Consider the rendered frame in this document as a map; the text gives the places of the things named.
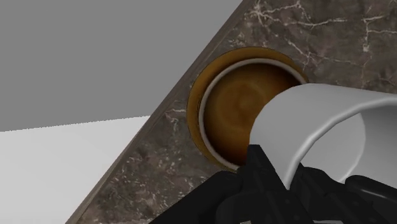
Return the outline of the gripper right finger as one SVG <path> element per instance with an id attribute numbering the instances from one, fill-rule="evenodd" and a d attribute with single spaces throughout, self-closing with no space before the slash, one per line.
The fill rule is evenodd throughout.
<path id="1" fill-rule="evenodd" d="M 299 165 L 290 190 L 317 223 L 397 224 L 397 188 L 365 176 L 350 176 L 342 184 Z"/>

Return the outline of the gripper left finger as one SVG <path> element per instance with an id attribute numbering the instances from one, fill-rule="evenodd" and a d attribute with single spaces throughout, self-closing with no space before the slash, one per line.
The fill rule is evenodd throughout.
<path id="1" fill-rule="evenodd" d="M 314 224 L 262 148 L 247 147 L 237 172 L 219 171 L 150 224 Z"/>

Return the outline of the white cup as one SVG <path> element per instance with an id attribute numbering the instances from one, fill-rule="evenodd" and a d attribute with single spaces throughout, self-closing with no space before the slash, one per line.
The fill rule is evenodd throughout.
<path id="1" fill-rule="evenodd" d="M 309 83 L 267 103 L 250 133 L 284 186 L 299 164 L 343 183 L 361 175 L 397 188 L 397 95 Z"/>

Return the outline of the brown bowl with white rim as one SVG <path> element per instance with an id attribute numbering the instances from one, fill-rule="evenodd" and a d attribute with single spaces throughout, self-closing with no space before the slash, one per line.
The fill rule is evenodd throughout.
<path id="1" fill-rule="evenodd" d="M 190 90 L 186 121 L 193 142 L 216 165 L 245 164 L 249 134 L 264 105 L 308 82 L 287 55 L 258 46 L 226 52 L 210 62 Z"/>

